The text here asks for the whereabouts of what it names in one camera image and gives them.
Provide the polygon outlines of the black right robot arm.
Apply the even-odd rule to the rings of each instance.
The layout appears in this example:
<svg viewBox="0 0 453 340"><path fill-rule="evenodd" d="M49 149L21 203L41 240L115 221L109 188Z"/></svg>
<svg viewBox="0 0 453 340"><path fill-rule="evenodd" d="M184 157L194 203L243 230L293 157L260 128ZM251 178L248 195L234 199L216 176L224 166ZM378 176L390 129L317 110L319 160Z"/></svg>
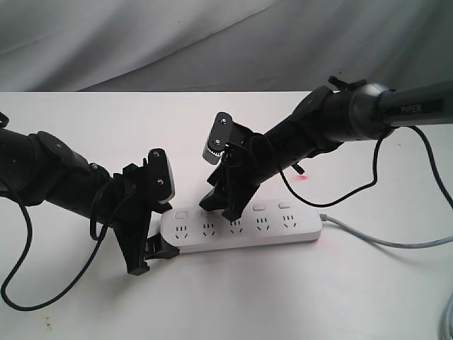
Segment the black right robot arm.
<svg viewBox="0 0 453 340"><path fill-rule="evenodd" d="M203 158L214 165L211 191L200 201L206 211L239 219L260 185L286 168L302 174L299 163L337 150L346 142L381 144L395 129L452 122L452 83L394 90L365 80L335 76L306 96L292 113L260 134L218 112Z"/></svg>

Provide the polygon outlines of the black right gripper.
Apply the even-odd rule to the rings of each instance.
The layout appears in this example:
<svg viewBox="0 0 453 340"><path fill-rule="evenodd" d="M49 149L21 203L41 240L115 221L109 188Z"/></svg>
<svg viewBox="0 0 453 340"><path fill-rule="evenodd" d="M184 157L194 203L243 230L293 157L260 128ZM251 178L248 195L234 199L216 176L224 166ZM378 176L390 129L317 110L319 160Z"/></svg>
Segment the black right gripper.
<svg viewBox="0 0 453 340"><path fill-rule="evenodd" d="M272 157L260 133L234 123L220 164L207 180L212 190L199 206L208 212L224 210L224 218L238 220L259 185L272 176Z"/></svg>

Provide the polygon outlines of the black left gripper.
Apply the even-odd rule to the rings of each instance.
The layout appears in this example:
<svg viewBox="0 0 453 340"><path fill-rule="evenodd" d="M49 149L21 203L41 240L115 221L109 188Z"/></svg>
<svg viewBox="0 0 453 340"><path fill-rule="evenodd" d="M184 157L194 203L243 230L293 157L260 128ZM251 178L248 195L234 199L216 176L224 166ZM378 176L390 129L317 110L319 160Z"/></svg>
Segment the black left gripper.
<svg viewBox="0 0 453 340"><path fill-rule="evenodd" d="M113 175L113 230L126 263L127 272L140 276L149 270L145 259L172 259L180 250L162 236L147 239L151 212L164 213L172 205L151 199L149 165L129 164Z"/></svg>

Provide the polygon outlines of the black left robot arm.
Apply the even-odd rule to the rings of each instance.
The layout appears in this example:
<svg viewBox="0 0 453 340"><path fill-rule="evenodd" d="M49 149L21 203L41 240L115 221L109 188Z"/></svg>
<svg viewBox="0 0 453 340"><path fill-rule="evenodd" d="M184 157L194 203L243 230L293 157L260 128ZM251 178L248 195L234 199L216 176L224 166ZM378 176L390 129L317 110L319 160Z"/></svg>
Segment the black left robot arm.
<svg viewBox="0 0 453 340"><path fill-rule="evenodd" d="M172 259L179 250L161 234L148 235L152 213L171 209L175 195L171 163L164 149L151 149L142 165L119 174L88 162L48 132L23 135L7 129L1 116L1 196L25 206L44 201L88 218L98 242L113 229L127 272L139 276L150 259Z"/></svg>

